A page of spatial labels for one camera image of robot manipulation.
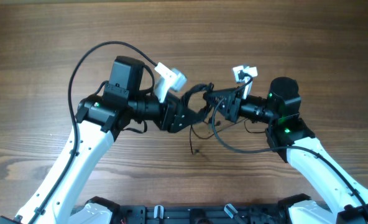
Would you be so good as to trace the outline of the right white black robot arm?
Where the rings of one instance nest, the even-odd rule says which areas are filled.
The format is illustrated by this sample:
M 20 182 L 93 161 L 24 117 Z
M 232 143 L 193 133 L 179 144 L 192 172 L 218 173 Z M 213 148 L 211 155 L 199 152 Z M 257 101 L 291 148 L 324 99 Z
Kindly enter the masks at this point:
M 327 205 L 305 194 L 279 201 L 287 223 L 368 223 L 368 189 L 352 178 L 324 149 L 300 118 L 301 97 L 296 80 L 274 79 L 266 98 L 247 95 L 244 86 L 209 90 L 203 95 L 214 113 L 227 120 L 242 116 L 267 124 L 268 152 L 276 152 L 299 171 Z

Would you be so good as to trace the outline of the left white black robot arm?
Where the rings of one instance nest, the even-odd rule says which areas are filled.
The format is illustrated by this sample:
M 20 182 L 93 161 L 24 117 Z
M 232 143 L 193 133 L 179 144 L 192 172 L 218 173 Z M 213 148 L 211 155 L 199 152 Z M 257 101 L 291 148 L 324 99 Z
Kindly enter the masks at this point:
M 161 130 L 177 133 L 204 119 L 170 90 L 179 91 L 186 76 L 175 68 L 155 64 L 158 81 L 140 89 L 144 62 L 116 57 L 109 80 L 96 93 L 80 101 L 67 143 L 40 187 L 13 219 L 0 216 L 0 223 L 78 223 L 71 214 L 79 194 L 103 155 L 132 120 L 153 121 Z

